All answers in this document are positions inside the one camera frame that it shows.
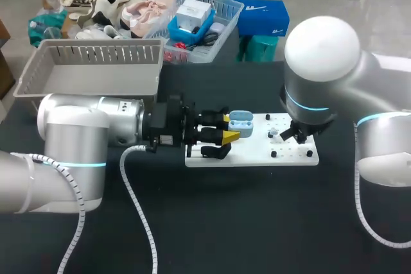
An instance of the white coiled cable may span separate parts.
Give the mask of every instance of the white coiled cable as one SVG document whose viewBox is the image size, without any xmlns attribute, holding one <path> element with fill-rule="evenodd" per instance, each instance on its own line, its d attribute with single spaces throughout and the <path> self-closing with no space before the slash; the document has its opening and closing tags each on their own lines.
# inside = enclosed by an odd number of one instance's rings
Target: white coiled cable
<svg viewBox="0 0 411 274">
<path fill-rule="evenodd" d="M 368 224 L 367 220 L 365 219 L 364 213 L 362 212 L 361 208 L 361 198 L 360 198 L 360 170 L 358 169 L 357 162 L 358 162 L 358 136 L 357 136 L 357 125 L 354 124 L 354 135 L 355 135 L 355 174 L 354 174 L 354 196 L 355 196 L 355 207 L 357 209 L 358 217 L 366 231 L 375 238 L 381 244 L 392 248 L 410 248 L 411 241 L 404 242 L 404 243 L 395 243 L 388 241 L 382 237 L 380 237 Z"/>
<path fill-rule="evenodd" d="M 133 188 L 131 188 L 130 182 L 128 182 L 128 178 L 127 178 L 126 171 L 124 168 L 124 162 L 126 160 L 127 155 L 133 151 L 146 151 L 146 146 L 132 146 L 132 147 L 127 148 L 123 152 L 120 158 L 120 172 L 121 172 L 121 176 L 123 177 L 124 184 L 126 185 L 127 191 L 130 194 L 130 197 L 134 203 L 134 206 L 136 207 L 139 213 L 144 229 L 146 230 L 148 241 L 150 242 L 150 248 L 152 250 L 152 259 L 153 259 L 152 274 L 157 274 L 158 260 L 157 260 L 157 249 L 155 248 L 154 238 L 150 230 L 150 227 L 148 226 L 146 217 L 144 216 L 143 210 L 140 207 L 140 203 L 137 200 L 137 197 L 133 192 Z"/>
<path fill-rule="evenodd" d="M 57 170 L 61 175 L 64 176 L 65 180 L 67 182 L 69 182 L 71 188 L 74 191 L 74 195 L 76 196 L 76 200 L 77 200 L 77 204 L 78 204 L 78 208 L 79 208 L 79 210 L 78 210 L 78 223 L 77 223 L 76 233 L 74 234 L 74 237 L 71 240 L 70 245 L 66 250 L 66 253 L 64 254 L 64 257 L 63 257 L 63 259 L 60 263 L 60 266 L 58 267 L 57 274 L 63 274 L 64 268 L 66 267 L 66 264 L 69 261 L 70 255 L 73 252 L 74 248 L 76 247 L 76 244 L 77 244 L 78 240 L 80 239 L 80 236 L 81 236 L 82 231 L 83 231 L 84 223 L 85 223 L 85 205 L 84 205 L 84 200 L 83 200 L 82 193 L 80 192 L 80 189 L 78 188 L 76 180 L 73 178 L 73 176 L 70 175 L 69 171 L 66 168 L 64 168 L 63 166 L 61 166 L 58 162 L 53 160 L 52 158 L 49 158 L 45 155 L 40 155 L 40 154 L 29 154 L 29 155 L 22 155 L 20 153 L 12 153 L 12 154 L 16 155 L 18 157 L 25 158 L 26 160 L 29 157 L 32 160 L 38 160 L 40 162 L 49 164 L 51 167 L 53 167 L 55 170 Z M 31 167 L 32 163 L 33 163 L 33 161 L 28 162 L 29 167 Z"/>
</svg>

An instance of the gray floor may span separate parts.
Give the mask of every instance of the gray floor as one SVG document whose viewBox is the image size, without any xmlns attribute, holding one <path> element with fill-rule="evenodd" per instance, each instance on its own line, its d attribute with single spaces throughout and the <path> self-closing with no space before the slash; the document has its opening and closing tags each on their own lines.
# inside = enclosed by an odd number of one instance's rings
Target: gray floor
<svg viewBox="0 0 411 274">
<path fill-rule="evenodd" d="M 364 49 L 384 55 L 411 58 L 411 0 L 283 0 L 290 16 L 290 32 L 301 21 L 332 15 L 350 23 Z M 13 75 L 18 78 L 33 48 L 27 37 L 28 19 L 36 15 L 41 0 L 0 0 L 0 19 L 12 39 L 2 47 Z M 275 58 L 283 59 L 285 39 Z M 5 99 L 6 108 L 12 96 Z"/>
</svg>

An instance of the red object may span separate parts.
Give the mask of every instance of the red object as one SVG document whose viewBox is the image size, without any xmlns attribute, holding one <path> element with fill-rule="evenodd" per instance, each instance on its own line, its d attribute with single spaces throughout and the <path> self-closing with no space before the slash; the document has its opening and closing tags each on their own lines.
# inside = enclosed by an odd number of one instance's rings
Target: red object
<svg viewBox="0 0 411 274">
<path fill-rule="evenodd" d="M 173 45 L 174 47 L 181 48 L 181 49 L 187 49 L 187 46 L 183 42 L 178 42 Z"/>
</svg>

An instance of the white pegboard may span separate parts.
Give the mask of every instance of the white pegboard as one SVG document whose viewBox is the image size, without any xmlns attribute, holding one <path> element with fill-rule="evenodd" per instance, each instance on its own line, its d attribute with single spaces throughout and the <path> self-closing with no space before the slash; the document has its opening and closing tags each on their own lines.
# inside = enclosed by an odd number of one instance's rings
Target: white pegboard
<svg viewBox="0 0 411 274">
<path fill-rule="evenodd" d="M 319 163 L 319 154 L 314 138 L 307 137 L 305 144 L 297 144 L 294 138 L 283 141 L 280 133 L 290 127 L 288 114 L 254 114 L 254 131 L 249 138 L 241 138 L 231 143 L 231 151 L 223 160 L 204 158 L 200 149 L 207 144 L 193 146 L 191 157 L 186 157 L 187 167 L 241 167 L 241 166 L 315 166 Z M 279 133 L 268 137 L 269 131 L 275 128 Z M 271 151 L 277 151 L 277 157 L 271 157 Z"/>
</svg>

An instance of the black table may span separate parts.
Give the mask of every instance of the black table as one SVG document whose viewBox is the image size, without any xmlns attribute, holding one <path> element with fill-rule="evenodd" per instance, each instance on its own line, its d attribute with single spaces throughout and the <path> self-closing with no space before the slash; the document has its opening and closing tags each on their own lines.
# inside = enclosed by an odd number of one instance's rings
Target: black table
<svg viewBox="0 0 411 274">
<path fill-rule="evenodd" d="M 282 63 L 165 65 L 159 100 L 183 92 L 199 110 L 283 112 L 282 82 Z M 320 164 L 311 167 L 189 169 L 182 150 L 130 155 L 126 169 L 155 238 L 159 273 L 409 273 L 411 250 L 382 246 L 357 218 L 352 124 L 335 121 L 316 143 Z M 42 153 L 42 146 L 35 120 L 17 102 L 0 126 L 0 148 Z M 109 151 L 103 202 L 87 213 L 66 273 L 151 273 L 120 155 Z M 362 181 L 362 200 L 377 232 L 411 238 L 410 189 Z M 76 222 L 76 215 L 0 215 L 1 273 L 56 273 Z"/>
</svg>

